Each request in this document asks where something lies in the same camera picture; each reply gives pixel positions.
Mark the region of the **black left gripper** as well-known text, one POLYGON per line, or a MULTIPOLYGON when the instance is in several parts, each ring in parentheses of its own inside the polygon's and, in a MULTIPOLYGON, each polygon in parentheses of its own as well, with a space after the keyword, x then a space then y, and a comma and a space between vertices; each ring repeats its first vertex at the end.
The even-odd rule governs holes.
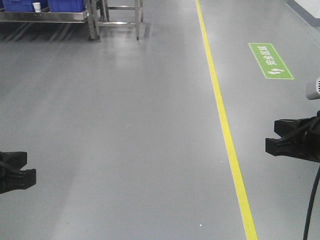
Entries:
POLYGON ((37 183, 36 169, 22 170, 27 165, 25 151, 0 152, 0 193, 26 190, 37 183))

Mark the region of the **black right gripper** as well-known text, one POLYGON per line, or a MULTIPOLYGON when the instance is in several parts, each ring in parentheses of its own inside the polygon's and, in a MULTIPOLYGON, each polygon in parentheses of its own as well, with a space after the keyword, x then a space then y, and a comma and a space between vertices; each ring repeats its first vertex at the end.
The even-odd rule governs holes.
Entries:
POLYGON ((301 119, 279 119, 274 132, 280 138, 266 138, 265 152, 318 163, 320 161, 320 113, 301 119))

